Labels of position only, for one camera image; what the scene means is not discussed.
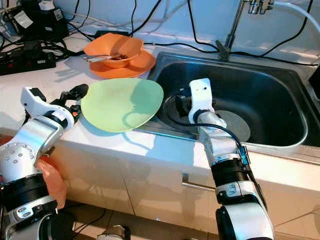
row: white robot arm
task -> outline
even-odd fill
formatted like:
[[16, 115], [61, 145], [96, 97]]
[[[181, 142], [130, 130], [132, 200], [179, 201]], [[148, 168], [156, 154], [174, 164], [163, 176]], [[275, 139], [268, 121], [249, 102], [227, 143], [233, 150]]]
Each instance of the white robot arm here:
[[189, 121], [198, 124], [199, 140], [204, 144], [216, 197], [222, 205], [216, 211], [220, 239], [274, 240], [274, 228], [251, 171], [247, 149], [215, 114], [210, 80], [193, 80], [190, 88]]
[[40, 155], [79, 119], [80, 106], [67, 107], [66, 101], [79, 100], [87, 91], [86, 84], [76, 86], [49, 104], [38, 88], [22, 90], [26, 120], [31, 120], [0, 147], [5, 240], [71, 239], [73, 223], [57, 214], [57, 202], [49, 195], [42, 172], [35, 165]]

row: sink drain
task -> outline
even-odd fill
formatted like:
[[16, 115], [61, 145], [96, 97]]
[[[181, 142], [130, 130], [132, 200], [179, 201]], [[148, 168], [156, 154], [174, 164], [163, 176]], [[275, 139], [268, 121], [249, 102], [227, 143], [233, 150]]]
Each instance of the sink drain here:
[[250, 138], [251, 131], [246, 121], [239, 115], [225, 110], [215, 111], [226, 122], [226, 128], [233, 132], [241, 142], [246, 142]]

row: green plate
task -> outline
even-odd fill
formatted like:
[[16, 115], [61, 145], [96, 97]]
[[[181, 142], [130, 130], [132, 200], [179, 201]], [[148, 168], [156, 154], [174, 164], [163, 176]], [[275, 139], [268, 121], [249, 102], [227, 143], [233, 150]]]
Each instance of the green plate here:
[[98, 129], [120, 133], [146, 123], [158, 111], [164, 98], [155, 81], [139, 78], [115, 78], [90, 85], [81, 100], [81, 110]]

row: sink basin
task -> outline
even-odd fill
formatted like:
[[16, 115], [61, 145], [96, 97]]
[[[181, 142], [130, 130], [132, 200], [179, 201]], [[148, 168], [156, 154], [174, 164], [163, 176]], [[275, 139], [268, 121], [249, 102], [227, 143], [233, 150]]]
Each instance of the sink basin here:
[[140, 130], [197, 139], [196, 129], [175, 124], [164, 108], [174, 119], [188, 123], [187, 89], [190, 81], [203, 78], [210, 79], [213, 108], [234, 113], [248, 125], [247, 144], [320, 147], [320, 115], [296, 72], [166, 52], [159, 53], [148, 77], [163, 88], [162, 106]]

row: orange bag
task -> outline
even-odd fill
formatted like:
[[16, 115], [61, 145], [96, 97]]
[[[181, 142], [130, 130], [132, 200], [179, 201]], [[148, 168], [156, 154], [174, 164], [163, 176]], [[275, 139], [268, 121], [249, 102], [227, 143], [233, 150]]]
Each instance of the orange bag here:
[[[0, 146], [10, 141], [12, 137], [0, 137]], [[49, 157], [41, 156], [36, 165], [43, 173], [43, 178], [48, 188], [50, 196], [58, 202], [58, 209], [62, 209], [66, 203], [67, 186], [62, 180], [57, 166], [51, 161]]]

